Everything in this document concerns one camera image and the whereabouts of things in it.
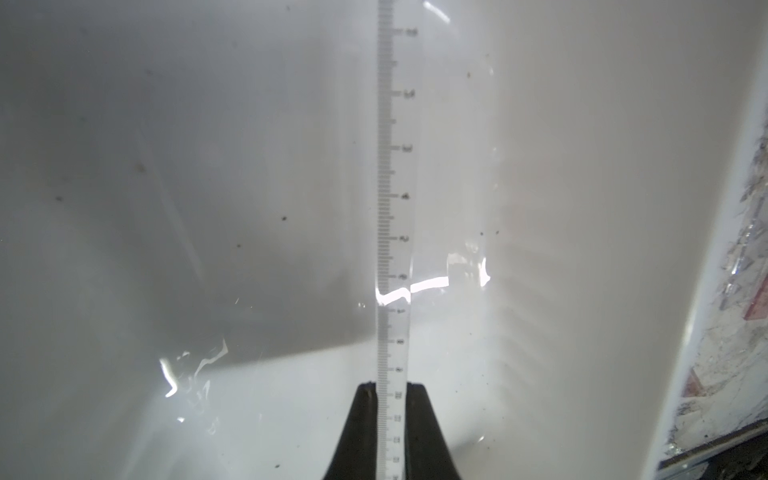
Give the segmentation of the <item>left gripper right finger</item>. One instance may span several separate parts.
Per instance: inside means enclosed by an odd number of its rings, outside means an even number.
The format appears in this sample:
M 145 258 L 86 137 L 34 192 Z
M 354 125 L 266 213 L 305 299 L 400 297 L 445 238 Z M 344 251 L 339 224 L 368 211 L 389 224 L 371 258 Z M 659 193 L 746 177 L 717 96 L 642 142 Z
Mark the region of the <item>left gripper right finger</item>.
M 424 385 L 407 384 L 405 478 L 460 480 Z

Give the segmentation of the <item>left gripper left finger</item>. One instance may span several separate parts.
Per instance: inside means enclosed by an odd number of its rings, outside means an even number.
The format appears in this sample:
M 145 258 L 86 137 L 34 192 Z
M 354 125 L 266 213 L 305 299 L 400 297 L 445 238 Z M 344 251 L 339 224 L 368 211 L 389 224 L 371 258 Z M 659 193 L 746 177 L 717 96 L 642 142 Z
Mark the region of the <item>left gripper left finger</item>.
M 324 480 L 374 480 L 377 472 L 376 383 L 360 384 Z

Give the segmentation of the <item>clear straight ruler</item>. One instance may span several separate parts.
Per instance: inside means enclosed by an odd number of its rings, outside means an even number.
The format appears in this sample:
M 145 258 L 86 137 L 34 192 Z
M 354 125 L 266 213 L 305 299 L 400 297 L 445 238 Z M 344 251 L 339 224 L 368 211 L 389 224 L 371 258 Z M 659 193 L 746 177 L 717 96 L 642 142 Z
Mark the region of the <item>clear straight ruler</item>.
M 407 384 L 463 479 L 497 475 L 495 1 L 376 6 L 377 472 L 405 478 Z

